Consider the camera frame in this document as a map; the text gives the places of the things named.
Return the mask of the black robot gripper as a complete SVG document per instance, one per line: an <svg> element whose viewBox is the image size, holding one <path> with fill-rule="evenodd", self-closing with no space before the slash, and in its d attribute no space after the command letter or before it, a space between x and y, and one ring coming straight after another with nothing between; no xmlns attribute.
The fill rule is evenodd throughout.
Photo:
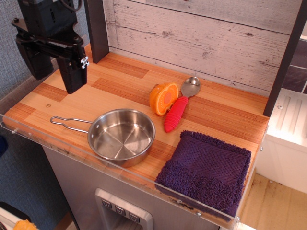
<svg viewBox="0 0 307 230"><path fill-rule="evenodd" d="M58 63L66 91L72 94L87 83L83 39L74 31L76 8L71 0L20 0L22 18L14 18L16 44L31 74L42 80Z"/></svg>

